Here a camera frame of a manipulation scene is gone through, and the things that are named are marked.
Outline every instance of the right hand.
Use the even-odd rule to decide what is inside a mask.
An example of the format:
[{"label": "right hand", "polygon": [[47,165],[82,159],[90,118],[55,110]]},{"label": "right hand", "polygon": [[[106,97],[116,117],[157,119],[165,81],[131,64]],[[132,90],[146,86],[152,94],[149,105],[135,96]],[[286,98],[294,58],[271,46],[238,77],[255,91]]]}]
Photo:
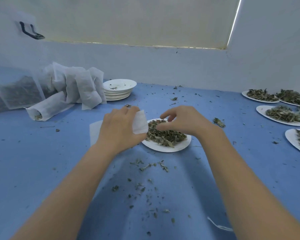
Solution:
[{"label": "right hand", "polygon": [[184,134],[198,137],[202,132],[215,128],[216,125],[208,121],[194,107],[181,105],[168,109],[162,115],[161,119],[168,117],[168,123],[157,125],[159,131],[179,131]]}]

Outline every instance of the left hand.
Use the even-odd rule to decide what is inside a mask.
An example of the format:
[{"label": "left hand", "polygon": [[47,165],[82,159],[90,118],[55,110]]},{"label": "left hand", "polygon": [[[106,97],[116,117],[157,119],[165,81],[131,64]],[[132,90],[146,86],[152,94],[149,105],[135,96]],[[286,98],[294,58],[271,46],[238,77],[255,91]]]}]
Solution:
[{"label": "left hand", "polygon": [[113,109],[104,115],[96,145],[108,150],[113,156],[132,148],[147,137],[147,133],[134,134],[132,122],[140,109],[136,106],[128,109]]}]

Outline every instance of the blue table surface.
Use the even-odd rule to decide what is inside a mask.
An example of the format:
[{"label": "blue table surface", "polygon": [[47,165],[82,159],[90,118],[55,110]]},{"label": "blue table surface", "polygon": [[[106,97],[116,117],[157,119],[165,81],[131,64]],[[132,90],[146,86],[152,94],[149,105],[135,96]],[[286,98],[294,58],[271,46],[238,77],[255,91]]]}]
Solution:
[{"label": "blue table surface", "polygon": [[[173,97],[178,97],[174,105]],[[194,106],[209,120],[224,119],[224,131],[236,141],[236,150],[300,221],[300,151],[284,136],[295,127],[263,117],[256,107],[266,104],[240,93],[139,83],[126,99],[85,111],[75,105],[46,122],[31,120],[24,109],[0,113],[0,239],[12,236],[84,155],[90,145],[89,124],[125,104],[144,109],[147,119],[178,105]],[[207,220],[231,227],[204,151],[192,138],[186,149],[175,153],[140,143],[119,154],[96,191],[78,239],[236,239]],[[160,166],[140,171],[130,164],[136,159],[164,160],[169,172]],[[145,186],[141,195],[137,183]],[[111,190],[115,185],[117,192]],[[156,208],[154,218],[151,210]]]}]

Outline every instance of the forearm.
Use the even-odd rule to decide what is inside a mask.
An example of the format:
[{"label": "forearm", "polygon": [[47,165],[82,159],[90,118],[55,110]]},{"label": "forearm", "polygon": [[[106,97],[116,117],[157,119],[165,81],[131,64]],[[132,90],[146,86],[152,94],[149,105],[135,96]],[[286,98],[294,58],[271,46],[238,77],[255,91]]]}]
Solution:
[{"label": "forearm", "polygon": [[76,239],[81,222],[113,155],[93,145],[12,240]]},{"label": "forearm", "polygon": [[204,134],[198,139],[207,155],[237,238],[300,239],[300,223],[248,167],[222,129],[214,127]]}]

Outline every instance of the hand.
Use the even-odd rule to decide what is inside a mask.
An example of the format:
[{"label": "hand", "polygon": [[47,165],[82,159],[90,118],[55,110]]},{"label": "hand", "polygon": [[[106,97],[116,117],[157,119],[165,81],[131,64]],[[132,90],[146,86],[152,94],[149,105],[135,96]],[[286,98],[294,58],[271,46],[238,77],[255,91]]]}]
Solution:
[{"label": "hand", "polygon": [[212,128],[216,128],[216,125],[208,121],[192,106],[181,105],[175,108],[168,109],[166,112],[160,115],[161,119],[164,119],[166,117],[168,117],[168,123],[158,124],[158,130],[179,131],[184,134],[198,137],[202,133],[207,132]]},{"label": "hand", "polygon": [[147,133],[136,135],[132,132],[132,122],[138,111],[140,109],[133,106],[130,109],[113,109],[105,114],[96,144],[115,156],[146,139]]}]

